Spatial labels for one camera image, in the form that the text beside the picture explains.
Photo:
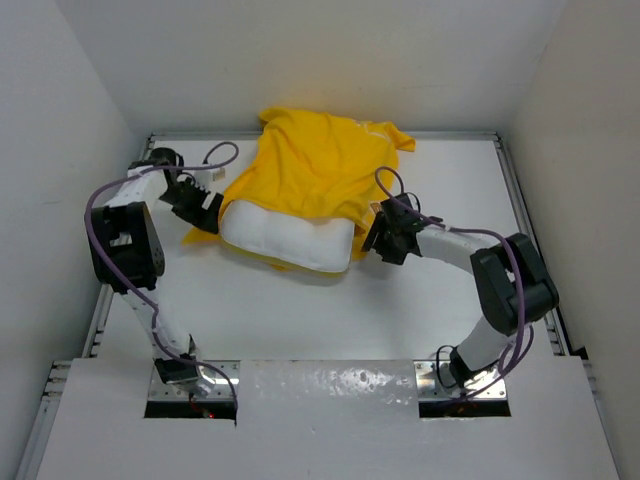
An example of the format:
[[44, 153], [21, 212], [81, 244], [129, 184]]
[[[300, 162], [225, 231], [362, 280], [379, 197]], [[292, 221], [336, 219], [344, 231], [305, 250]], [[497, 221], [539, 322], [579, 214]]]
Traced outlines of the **white pillow yellow edge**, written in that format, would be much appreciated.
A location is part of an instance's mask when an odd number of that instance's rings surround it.
[[219, 235], [225, 244], [269, 263], [341, 274], [351, 261], [355, 225], [344, 218], [304, 219], [245, 200], [229, 204]]

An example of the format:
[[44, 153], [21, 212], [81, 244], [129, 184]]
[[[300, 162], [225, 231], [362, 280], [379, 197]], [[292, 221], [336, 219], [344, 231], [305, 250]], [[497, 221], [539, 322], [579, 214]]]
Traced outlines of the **yellow pillowcase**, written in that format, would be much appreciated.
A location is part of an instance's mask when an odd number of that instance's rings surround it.
[[[304, 219], [348, 219], [355, 225], [350, 263], [362, 259], [360, 249], [374, 220], [372, 206], [393, 186], [399, 155], [414, 151], [415, 139], [390, 121], [283, 107], [266, 109], [259, 118], [263, 132], [255, 157], [224, 190], [220, 223], [235, 200]], [[219, 233], [198, 228], [192, 228], [183, 242], [220, 243], [264, 261], [225, 244]]]

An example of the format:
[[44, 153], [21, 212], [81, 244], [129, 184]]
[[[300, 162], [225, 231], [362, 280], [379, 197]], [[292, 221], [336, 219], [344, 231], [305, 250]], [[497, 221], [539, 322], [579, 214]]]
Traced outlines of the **white front cover board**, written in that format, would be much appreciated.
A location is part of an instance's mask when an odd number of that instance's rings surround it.
[[613, 479], [581, 364], [528, 365], [506, 417], [423, 419], [408, 362], [240, 366], [235, 420], [148, 419], [145, 360], [76, 360], [42, 479]]

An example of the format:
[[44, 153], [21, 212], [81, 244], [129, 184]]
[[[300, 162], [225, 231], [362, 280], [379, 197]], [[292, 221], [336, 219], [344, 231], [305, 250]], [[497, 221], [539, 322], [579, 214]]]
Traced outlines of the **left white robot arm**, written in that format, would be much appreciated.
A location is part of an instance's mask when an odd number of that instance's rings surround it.
[[96, 206], [91, 198], [85, 212], [95, 275], [133, 310], [160, 380], [202, 398], [215, 388], [216, 374], [198, 358], [193, 337], [160, 314], [157, 286], [166, 261], [151, 209], [164, 202], [182, 221], [216, 234], [224, 196], [207, 188], [213, 176], [209, 165], [187, 167], [175, 150], [155, 148], [129, 166], [110, 200]]

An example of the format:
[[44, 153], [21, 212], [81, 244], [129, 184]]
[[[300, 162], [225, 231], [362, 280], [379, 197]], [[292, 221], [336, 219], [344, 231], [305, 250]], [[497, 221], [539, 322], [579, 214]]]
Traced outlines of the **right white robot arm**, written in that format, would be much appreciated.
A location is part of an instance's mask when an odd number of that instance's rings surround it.
[[408, 194], [381, 202], [361, 247], [402, 265], [408, 256], [444, 262], [470, 274], [481, 307], [472, 332], [451, 348], [447, 389], [462, 389], [483, 371], [509, 373], [533, 343], [532, 323], [559, 304], [559, 293], [529, 236], [448, 226], [426, 216]]

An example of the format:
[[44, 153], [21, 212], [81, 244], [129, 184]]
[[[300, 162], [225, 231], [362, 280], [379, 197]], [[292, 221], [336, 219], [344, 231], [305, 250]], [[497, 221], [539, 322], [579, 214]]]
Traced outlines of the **metal base plate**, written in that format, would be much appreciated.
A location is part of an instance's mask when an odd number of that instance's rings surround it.
[[229, 384], [239, 389], [239, 361], [205, 360], [207, 367], [188, 366], [174, 360], [156, 361], [148, 388], [150, 401], [232, 401]]
[[415, 361], [414, 372], [417, 398], [422, 402], [445, 402], [462, 396], [474, 401], [507, 400], [505, 381], [496, 368], [477, 373], [462, 387], [454, 383], [447, 359]]

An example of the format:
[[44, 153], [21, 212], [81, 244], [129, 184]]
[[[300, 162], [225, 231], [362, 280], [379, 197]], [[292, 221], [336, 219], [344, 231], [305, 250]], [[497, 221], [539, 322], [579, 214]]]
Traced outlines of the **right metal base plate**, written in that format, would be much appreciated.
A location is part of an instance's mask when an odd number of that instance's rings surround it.
[[415, 361], [414, 372], [417, 398], [422, 402], [445, 402], [462, 396], [474, 401], [507, 400], [505, 381], [496, 368], [477, 373], [462, 387], [454, 383], [447, 359]]

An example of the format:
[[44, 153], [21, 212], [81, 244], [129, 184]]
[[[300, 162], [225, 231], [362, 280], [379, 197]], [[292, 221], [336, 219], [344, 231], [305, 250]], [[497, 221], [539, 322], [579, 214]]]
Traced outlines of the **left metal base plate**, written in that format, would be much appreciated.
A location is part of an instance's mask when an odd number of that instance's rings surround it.
[[232, 401], [229, 384], [239, 389], [239, 361], [205, 360], [207, 367], [188, 366], [174, 360], [156, 361], [148, 388], [150, 401]]

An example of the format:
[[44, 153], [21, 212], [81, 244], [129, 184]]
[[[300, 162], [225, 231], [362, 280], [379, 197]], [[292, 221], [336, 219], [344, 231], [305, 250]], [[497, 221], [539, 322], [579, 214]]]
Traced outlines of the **aluminium table frame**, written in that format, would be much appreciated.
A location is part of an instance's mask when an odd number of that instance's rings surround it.
[[387, 226], [361, 260], [324, 214], [325, 272], [243, 254], [229, 185], [258, 138], [154, 139], [84, 214], [112, 293], [71, 366], [41, 479], [613, 479], [582, 361], [520, 229], [495, 138], [418, 136], [365, 173]]

